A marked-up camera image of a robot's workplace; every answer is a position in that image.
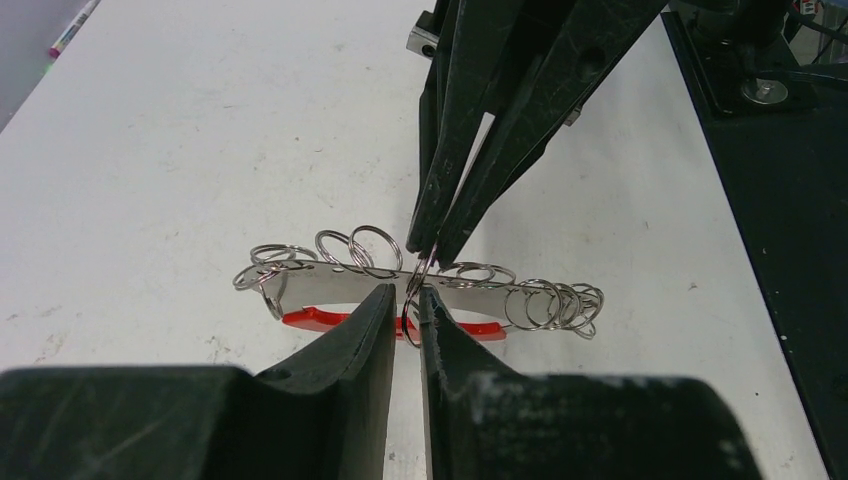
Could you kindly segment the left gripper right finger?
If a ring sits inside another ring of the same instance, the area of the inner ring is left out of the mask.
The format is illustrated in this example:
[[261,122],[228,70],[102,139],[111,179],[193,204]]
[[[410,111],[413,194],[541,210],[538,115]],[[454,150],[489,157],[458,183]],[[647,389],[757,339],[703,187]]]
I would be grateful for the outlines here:
[[731,409],[685,377],[516,372],[419,295],[431,479],[757,479]]

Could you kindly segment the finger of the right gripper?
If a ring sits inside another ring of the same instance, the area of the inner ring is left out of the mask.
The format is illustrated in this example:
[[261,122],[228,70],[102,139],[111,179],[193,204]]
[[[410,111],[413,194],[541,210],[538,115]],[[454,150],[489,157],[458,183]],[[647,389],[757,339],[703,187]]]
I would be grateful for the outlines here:
[[[505,193],[544,153],[663,9],[660,1],[522,1],[460,183],[472,173]],[[455,255],[439,255],[441,265]]]
[[524,9],[522,1],[439,1],[415,24],[434,42],[419,98],[419,189],[406,239],[413,254],[457,254],[500,195],[479,173],[460,181]]

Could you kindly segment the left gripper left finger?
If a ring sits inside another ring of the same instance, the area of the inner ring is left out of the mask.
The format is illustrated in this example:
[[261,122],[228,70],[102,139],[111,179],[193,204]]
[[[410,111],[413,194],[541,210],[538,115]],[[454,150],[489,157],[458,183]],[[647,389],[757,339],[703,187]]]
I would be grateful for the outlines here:
[[17,369],[1,377],[5,479],[379,479],[396,289],[258,373]]

